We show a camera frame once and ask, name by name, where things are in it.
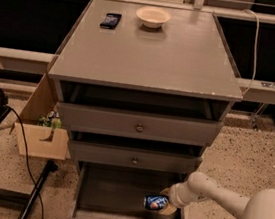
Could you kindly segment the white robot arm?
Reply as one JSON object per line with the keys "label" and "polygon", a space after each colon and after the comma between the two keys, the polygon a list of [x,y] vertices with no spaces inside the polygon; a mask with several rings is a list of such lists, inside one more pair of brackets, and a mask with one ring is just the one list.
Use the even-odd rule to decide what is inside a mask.
{"label": "white robot arm", "polygon": [[161,194],[169,198],[169,203],[160,211],[164,215],[170,215],[191,202],[208,199],[237,219],[275,219],[275,189],[261,190],[248,198],[225,189],[202,172],[193,172],[185,182],[175,183]]}

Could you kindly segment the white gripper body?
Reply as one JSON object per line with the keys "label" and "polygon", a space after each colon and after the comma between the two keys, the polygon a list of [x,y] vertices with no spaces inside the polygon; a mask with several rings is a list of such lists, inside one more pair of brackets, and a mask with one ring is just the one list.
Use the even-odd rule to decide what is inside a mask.
{"label": "white gripper body", "polygon": [[191,202],[190,188],[187,183],[176,183],[169,188],[169,201],[177,208],[185,207]]}

